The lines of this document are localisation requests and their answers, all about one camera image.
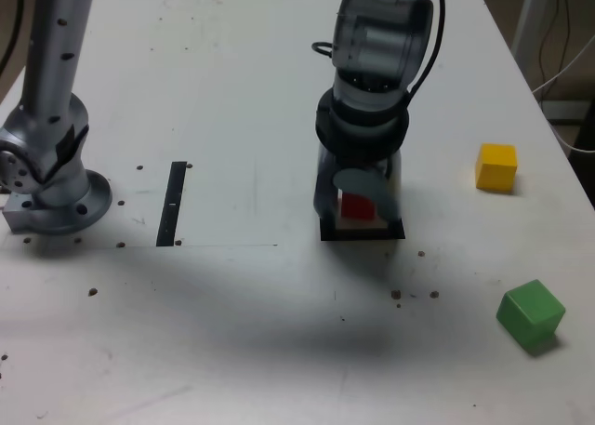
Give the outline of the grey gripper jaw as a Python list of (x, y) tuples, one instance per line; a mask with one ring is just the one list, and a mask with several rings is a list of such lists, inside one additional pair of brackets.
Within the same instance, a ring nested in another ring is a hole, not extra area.
[(401, 219), (401, 153), (366, 168), (346, 168), (334, 176), (341, 191), (340, 215), (344, 219), (383, 221)]

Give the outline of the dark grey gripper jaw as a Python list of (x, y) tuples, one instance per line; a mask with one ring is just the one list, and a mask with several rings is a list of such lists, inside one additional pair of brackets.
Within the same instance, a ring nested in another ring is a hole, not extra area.
[(320, 219), (335, 220), (337, 216), (338, 188), (333, 179), (339, 170), (335, 157), (324, 157), (319, 161), (313, 205)]

